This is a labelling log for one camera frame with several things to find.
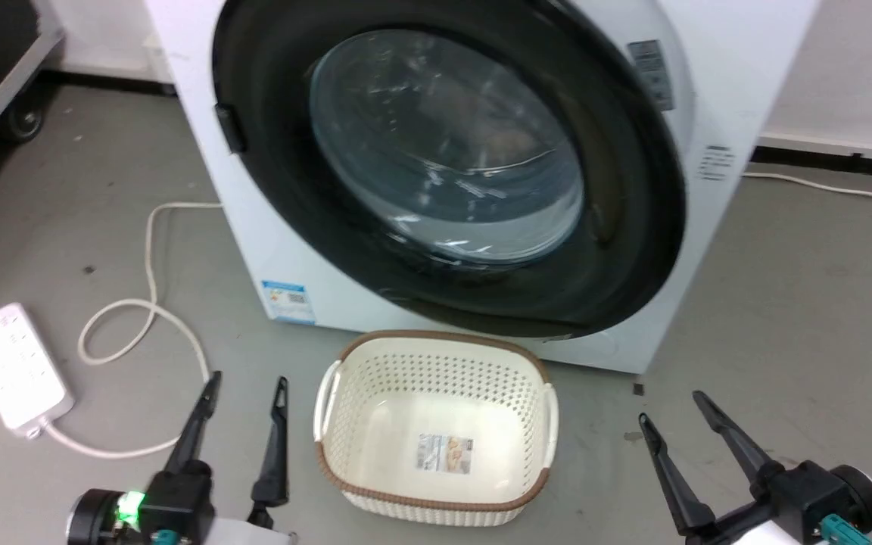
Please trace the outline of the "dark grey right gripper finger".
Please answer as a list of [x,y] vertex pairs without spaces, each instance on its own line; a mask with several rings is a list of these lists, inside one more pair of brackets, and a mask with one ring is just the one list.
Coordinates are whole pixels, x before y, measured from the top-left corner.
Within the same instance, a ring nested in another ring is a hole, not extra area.
[[639,426],[676,531],[680,535],[704,534],[716,523],[712,508],[693,492],[669,456],[667,441],[644,412],[639,416]]
[[785,472],[782,463],[774,461],[708,394],[695,391],[692,397],[705,417],[706,424],[723,438],[727,448],[733,453],[749,482],[749,491],[768,493],[771,479]]

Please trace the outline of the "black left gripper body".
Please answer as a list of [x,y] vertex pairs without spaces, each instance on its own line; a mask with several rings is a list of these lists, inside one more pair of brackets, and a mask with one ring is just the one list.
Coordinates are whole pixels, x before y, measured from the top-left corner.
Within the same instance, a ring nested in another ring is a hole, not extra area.
[[213,475],[202,461],[157,472],[143,492],[89,489],[67,518],[67,545],[294,545],[255,509],[246,519],[219,517]]

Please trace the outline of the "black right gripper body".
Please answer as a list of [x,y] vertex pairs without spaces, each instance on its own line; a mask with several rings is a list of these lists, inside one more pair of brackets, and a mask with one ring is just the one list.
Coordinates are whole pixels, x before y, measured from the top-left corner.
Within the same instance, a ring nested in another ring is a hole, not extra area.
[[872,478],[854,466],[762,463],[753,503],[680,521],[685,545],[872,545]]

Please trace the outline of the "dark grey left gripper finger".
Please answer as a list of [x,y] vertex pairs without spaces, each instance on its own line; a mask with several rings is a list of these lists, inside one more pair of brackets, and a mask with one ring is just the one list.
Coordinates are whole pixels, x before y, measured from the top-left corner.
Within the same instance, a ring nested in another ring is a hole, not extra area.
[[247,522],[271,530],[269,510],[288,503],[288,380],[278,378],[270,410],[271,428],[262,468],[251,490],[252,510]]
[[167,463],[163,468],[164,472],[177,474],[183,472],[190,463],[197,461],[201,451],[201,443],[203,443],[204,429],[216,409],[222,380],[221,370],[215,370],[209,375],[207,383],[201,390],[200,397],[198,397],[193,410],[183,425],[179,438],[174,443],[173,451],[167,458]]

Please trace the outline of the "round black glass washer door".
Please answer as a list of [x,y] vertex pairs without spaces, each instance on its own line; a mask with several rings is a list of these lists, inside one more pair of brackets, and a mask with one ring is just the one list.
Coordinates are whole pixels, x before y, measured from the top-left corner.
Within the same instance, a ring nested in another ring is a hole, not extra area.
[[674,268],[680,155],[622,52],[567,0],[227,0],[224,136],[354,283],[502,337],[584,337]]

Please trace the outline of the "white front-load washing machine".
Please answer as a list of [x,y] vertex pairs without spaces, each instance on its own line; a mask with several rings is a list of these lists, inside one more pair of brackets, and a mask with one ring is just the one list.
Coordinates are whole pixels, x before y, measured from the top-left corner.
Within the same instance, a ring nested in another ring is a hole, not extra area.
[[630,375],[646,372],[740,185],[821,0],[567,1],[609,37],[636,74],[627,44],[661,42],[674,110],[660,113],[680,155],[686,222],[674,268],[632,317],[584,337],[519,338],[411,313],[368,293],[319,257],[273,210],[217,118],[212,44],[227,0],[145,0],[184,114],[260,299],[262,280],[301,284],[318,327],[478,335],[523,346],[548,361]]

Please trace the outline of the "blue energy label sticker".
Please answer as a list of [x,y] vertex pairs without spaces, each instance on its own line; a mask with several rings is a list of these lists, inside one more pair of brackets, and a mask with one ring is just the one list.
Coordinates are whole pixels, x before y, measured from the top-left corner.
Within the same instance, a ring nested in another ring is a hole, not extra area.
[[303,285],[262,280],[260,289],[270,319],[301,325],[317,323],[308,293]]

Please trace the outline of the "cream perforated laundry basket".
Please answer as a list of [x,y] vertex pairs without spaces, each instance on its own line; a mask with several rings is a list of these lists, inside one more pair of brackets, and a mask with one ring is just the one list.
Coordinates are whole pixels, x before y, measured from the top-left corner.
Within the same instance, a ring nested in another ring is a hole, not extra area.
[[[354,506],[454,527],[512,521],[542,492],[559,401],[542,361],[499,339],[367,332],[325,371],[313,410],[319,468]],[[469,474],[416,469],[420,434],[471,438]]]

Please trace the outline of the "paper label inside basket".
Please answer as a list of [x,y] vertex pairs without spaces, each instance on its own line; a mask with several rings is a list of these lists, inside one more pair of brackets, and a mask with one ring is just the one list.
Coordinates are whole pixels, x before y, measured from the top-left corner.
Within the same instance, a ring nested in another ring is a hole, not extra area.
[[471,438],[420,434],[416,442],[416,469],[423,472],[469,474],[475,442]]

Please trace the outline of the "white power strip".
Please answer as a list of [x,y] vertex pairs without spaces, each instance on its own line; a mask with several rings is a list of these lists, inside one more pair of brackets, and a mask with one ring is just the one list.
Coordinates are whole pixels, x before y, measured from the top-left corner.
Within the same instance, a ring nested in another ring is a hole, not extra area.
[[0,308],[0,418],[15,437],[33,441],[69,412],[75,399],[19,303]]

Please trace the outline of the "grey warning sticker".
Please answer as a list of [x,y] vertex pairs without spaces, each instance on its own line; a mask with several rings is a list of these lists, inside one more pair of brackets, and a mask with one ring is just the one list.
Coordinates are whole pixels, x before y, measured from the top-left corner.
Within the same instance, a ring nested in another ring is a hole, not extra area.
[[674,110],[674,91],[659,40],[629,42],[628,53],[634,69],[659,111]]

